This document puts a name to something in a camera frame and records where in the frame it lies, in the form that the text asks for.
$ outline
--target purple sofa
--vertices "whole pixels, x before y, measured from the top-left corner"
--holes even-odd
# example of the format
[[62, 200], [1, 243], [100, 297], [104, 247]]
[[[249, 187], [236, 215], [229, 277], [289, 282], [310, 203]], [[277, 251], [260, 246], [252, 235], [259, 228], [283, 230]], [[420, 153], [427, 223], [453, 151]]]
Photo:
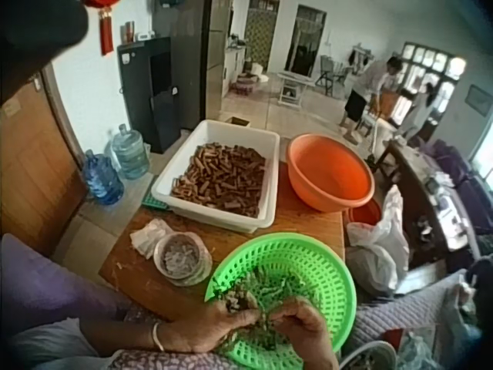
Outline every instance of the purple sofa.
[[455, 146], [443, 140], [420, 145], [454, 182], [477, 235], [493, 234], [493, 197], [488, 186]]
[[131, 302], [2, 237], [2, 337], [66, 318], [122, 320]]

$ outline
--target person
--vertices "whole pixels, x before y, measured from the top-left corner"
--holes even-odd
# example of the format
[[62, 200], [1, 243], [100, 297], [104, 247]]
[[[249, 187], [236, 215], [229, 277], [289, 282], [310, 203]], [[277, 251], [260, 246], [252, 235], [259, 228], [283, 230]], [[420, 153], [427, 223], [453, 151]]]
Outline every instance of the person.
[[[253, 325], [259, 317], [257, 309], [231, 314], [225, 301], [213, 301], [188, 318], [154, 325], [70, 318], [19, 333], [9, 344], [22, 365], [35, 370], [112, 368], [123, 350], [141, 350], [147, 361], [156, 358], [153, 352], [188, 354], [182, 361], [193, 365], [187, 357], [211, 352], [231, 331]], [[287, 336], [306, 370], [339, 369], [327, 323], [306, 300], [288, 298], [268, 320]]]
[[[370, 98], [376, 105], [377, 112], [380, 111], [380, 93], [385, 79], [388, 76], [396, 76], [402, 70], [402, 61], [397, 56], [392, 56], [387, 62], [376, 61], [363, 72], [354, 84], [349, 100], [346, 103], [341, 127], [347, 127], [344, 139], [357, 145], [359, 142], [353, 136], [354, 125], [363, 116], [363, 111]], [[347, 118], [352, 122], [346, 124]]]
[[394, 133], [394, 137], [402, 136], [406, 140], [409, 140], [416, 135], [423, 127], [426, 119], [431, 114], [433, 109], [433, 103], [437, 97], [435, 87], [427, 83], [426, 92], [419, 92], [414, 99], [414, 104], [411, 107], [406, 118], [402, 122], [401, 127]]

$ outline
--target green colander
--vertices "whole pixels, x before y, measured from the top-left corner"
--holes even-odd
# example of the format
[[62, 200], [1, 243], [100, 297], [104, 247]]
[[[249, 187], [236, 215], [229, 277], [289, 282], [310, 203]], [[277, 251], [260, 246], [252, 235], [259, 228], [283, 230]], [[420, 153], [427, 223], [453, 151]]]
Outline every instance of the green colander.
[[[356, 291], [344, 262], [327, 245], [301, 234], [264, 235], [238, 247], [219, 265], [213, 277], [217, 283], [229, 287], [256, 266], [264, 267], [273, 277], [295, 273], [308, 286], [315, 287], [317, 306], [327, 319], [334, 351], [342, 347], [356, 315]], [[207, 287], [206, 301], [217, 288], [213, 280]], [[289, 369], [303, 365], [290, 345], [278, 345], [276, 351], [267, 351], [238, 341], [228, 355], [250, 368]]]

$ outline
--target white wall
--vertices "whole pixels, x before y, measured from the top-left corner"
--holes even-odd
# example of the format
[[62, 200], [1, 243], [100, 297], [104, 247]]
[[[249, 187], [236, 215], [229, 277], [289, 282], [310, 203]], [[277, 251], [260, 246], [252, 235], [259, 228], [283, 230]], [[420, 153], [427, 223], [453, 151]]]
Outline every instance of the white wall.
[[467, 69], [432, 140], [443, 139], [471, 158], [485, 135], [493, 112], [483, 117], [466, 104], [465, 99], [471, 84], [493, 94], [493, 56], [478, 44], [460, 15], [452, 10], [442, 9], [440, 14], [421, 16], [419, 19], [402, 19], [400, 24], [388, 53], [401, 52], [404, 43], [409, 41], [441, 49], [467, 60]]
[[115, 51], [101, 55], [97, 9], [88, 8], [89, 31], [76, 46], [53, 60], [56, 81], [70, 123], [83, 150], [102, 153], [121, 123], [128, 124], [116, 47], [122, 43], [120, 26], [134, 21], [136, 32], [150, 24], [147, 0], [121, 0], [112, 7]]
[[377, 59], [387, 58], [388, 43], [394, 34], [395, 17], [368, 0], [284, 0], [280, 2], [269, 71], [284, 70], [299, 5], [327, 13], [322, 41], [312, 77], [320, 73], [320, 56], [346, 62], [353, 46], [370, 49]]
[[231, 33], [238, 35], [240, 39], [245, 38], [249, 5], [250, 0], [233, 0], [234, 13], [233, 21], [231, 22]]

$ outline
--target picture frame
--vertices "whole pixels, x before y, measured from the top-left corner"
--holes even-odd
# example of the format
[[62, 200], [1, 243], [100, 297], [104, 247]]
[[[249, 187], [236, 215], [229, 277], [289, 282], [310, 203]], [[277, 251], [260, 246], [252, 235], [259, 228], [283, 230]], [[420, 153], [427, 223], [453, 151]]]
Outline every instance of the picture frame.
[[486, 117], [493, 106], [493, 96], [476, 85], [471, 85], [465, 102], [476, 112]]

